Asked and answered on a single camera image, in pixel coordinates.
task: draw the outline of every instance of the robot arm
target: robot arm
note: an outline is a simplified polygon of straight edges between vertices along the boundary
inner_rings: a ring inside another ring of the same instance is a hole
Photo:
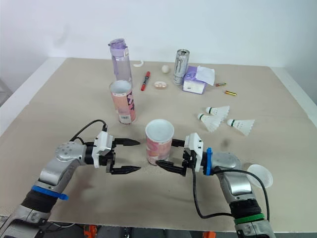
[[[269,221],[264,219],[250,182],[245,174],[222,172],[227,169],[242,169],[240,160],[230,153],[212,153],[211,148],[203,152],[201,138],[192,133],[185,141],[173,140],[172,146],[184,147],[182,167],[172,162],[157,161],[163,169],[186,176],[187,168],[199,172],[201,166],[207,176],[216,174],[224,197],[234,217],[239,238],[275,238]]]
[[[57,199],[67,200],[62,192],[68,185],[78,166],[94,164],[106,166],[106,172],[128,174],[140,169],[135,166],[114,168],[117,145],[132,146],[140,144],[131,139],[115,139],[106,131],[100,132],[95,142],[83,145],[73,141],[64,143],[55,151],[55,157],[41,171],[39,179],[28,192],[23,202],[15,209],[0,228],[0,238],[41,238],[44,225],[51,215]]]

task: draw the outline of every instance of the marker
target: marker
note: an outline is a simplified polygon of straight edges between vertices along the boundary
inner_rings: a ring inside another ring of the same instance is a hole
[[[145,75],[144,81],[143,81],[143,84],[142,84],[142,87],[141,87],[141,91],[144,91],[145,86],[146,86],[147,83],[148,83],[148,79],[149,79],[149,77],[150,77],[150,74],[151,74],[151,73],[148,71],[147,74]]]
[[[232,96],[237,96],[237,94],[236,94],[236,93],[233,93],[233,92],[230,92],[230,91],[225,91],[224,93],[225,93],[225,94],[232,95]]]
[[[216,87],[224,86],[224,85],[226,85],[226,83],[216,83]]]

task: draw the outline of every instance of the pink paper cup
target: pink paper cup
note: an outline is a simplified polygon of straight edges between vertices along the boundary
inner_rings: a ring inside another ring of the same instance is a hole
[[[131,83],[125,80],[114,81],[109,89],[119,122],[132,123],[135,120],[135,109]]]
[[[145,127],[147,137],[147,159],[152,165],[157,160],[166,160],[169,156],[174,127],[164,119],[155,119]]]

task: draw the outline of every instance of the table edge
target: table edge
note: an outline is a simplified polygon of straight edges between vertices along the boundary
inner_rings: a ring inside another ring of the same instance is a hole
[[[317,105],[299,86],[293,77],[283,67],[271,67],[271,70],[279,78],[285,88],[290,92],[301,108],[306,112],[308,118],[317,128]]]
[[[67,58],[48,58],[0,107],[0,136]]]

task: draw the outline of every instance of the blue ring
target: blue ring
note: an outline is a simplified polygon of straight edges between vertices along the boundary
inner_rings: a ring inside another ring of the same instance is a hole
[[[39,187],[39,186],[33,186],[32,187],[32,190],[36,191],[36,192],[40,192],[40,193],[43,193],[43,194],[46,194],[48,196],[51,196],[51,197],[57,197],[61,200],[68,200],[68,196],[64,193],[58,193],[58,192],[53,192],[53,191],[50,191],[46,188],[42,188],[42,187]]]
[[[209,147],[207,149],[207,169],[206,169],[206,175],[212,175],[211,174],[211,166],[212,166],[212,148]]]

